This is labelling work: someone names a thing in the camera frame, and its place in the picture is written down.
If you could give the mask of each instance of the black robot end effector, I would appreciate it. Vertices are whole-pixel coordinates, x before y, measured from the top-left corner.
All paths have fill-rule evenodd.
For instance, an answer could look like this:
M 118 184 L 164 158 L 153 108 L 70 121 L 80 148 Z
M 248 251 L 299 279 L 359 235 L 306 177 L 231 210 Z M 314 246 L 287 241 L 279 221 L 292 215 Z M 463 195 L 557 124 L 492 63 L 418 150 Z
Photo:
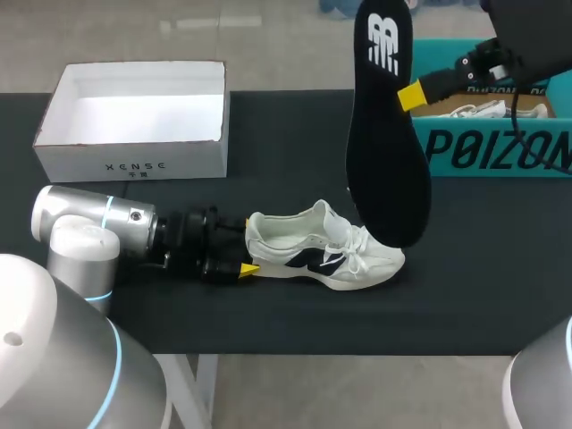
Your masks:
M 491 85 L 508 77 L 502 66 L 498 39 L 492 38 L 475 47 L 455 62 L 454 69 L 433 71 L 398 92 L 404 112 L 420 105 L 431 105 L 449 98 L 472 83 Z

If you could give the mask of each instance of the black table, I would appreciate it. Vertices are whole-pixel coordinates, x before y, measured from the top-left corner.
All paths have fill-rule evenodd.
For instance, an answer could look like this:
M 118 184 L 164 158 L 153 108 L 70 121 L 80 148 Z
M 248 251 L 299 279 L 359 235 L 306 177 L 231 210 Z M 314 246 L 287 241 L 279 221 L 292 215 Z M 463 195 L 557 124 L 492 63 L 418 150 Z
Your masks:
M 31 144 L 47 100 L 0 96 L 0 252 L 40 264 L 29 218 L 48 180 Z M 324 198 L 357 223 L 344 178 L 351 104 L 350 91 L 233 93 L 227 179 L 72 186 L 162 214 L 286 215 Z M 572 181 L 436 179 L 433 194 L 424 238 L 382 286 L 146 280 L 116 288 L 110 318 L 152 353 L 508 355 L 572 313 Z

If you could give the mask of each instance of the sneaker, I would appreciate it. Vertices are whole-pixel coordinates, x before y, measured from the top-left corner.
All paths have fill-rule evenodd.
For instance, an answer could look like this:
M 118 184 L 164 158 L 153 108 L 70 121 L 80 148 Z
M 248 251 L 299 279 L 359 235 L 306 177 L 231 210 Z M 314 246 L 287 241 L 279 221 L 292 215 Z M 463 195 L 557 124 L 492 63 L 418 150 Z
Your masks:
M 507 112 L 504 117 L 509 118 L 512 110 L 507 107 Z M 529 118 L 529 119 L 545 119 L 548 118 L 548 107 L 545 104 L 540 103 L 532 110 L 517 110 L 517 118 Z
M 441 118 L 504 118 L 507 107 L 503 100 L 491 101 L 483 105 L 463 105 L 450 114 L 440 114 Z
M 260 266 L 255 275 L 312 277 L 334 290 L 385 282 L 405 263 L 400 249 L 379 243 L 323 200 L 293 216 L 254 213 L 245 238 L 253 264 Z
M 442 114 L 440 116 L 443 118 L 509 118 L 511 112 L 510 107 L 507 107 L 504 100 L 495 100 L 483 105 L 463 105 L 453 110 L 450 114 Z M 532 110 L 517 110 L 517 118 L 548 118 L 548 107 L 540 103 Z

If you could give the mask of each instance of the shoe insole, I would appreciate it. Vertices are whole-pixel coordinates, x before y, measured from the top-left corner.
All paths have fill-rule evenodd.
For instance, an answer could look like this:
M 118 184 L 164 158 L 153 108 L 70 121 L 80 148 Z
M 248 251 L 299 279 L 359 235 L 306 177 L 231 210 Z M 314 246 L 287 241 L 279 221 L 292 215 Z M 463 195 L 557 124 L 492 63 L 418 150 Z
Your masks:
M 431 208 L 429 167 L 397 96 L 409 84 L 412 51 L 404 0 L 364 0 L 354 29 L 356 88 L 346 173 L 367 230 L 393 248 L 421 238 Z

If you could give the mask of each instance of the black cable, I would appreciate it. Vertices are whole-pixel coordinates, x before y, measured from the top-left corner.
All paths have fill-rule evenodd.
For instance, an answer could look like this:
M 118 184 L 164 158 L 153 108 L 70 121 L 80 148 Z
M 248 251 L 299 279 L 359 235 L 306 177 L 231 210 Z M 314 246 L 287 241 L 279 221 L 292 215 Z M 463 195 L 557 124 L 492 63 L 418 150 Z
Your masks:
M 540 164 L 545 165 L 546 167 L 551 168 L 552 170 L 555 170 L 557 172 L 561 172 L 567 175 L 572 175 L 572 171 L 566 168 L 558 167 L 557 165 L 554 165 L 554 163 L 552 163 L 551 161 L 547 161 L 546 159 L 542 158 L 540 154 L 533 152 L 531 147 L 525 142 L 525 135 L 520 130 L 517 121 L 517 106 L 518 106 L 519 95 L 520 95 L 520 88 L 517 88 L 515 91 L 515 96 L 512 97 L 512 107 L 510 108 L 510 120 L 512 121 L 512 128 L 515 131 L 515 139 L 517 139 L 517 142 L 522 145 L 522 147 L 526 150 L 527 154 L 533 156 L 534 159 L 538 161 Z

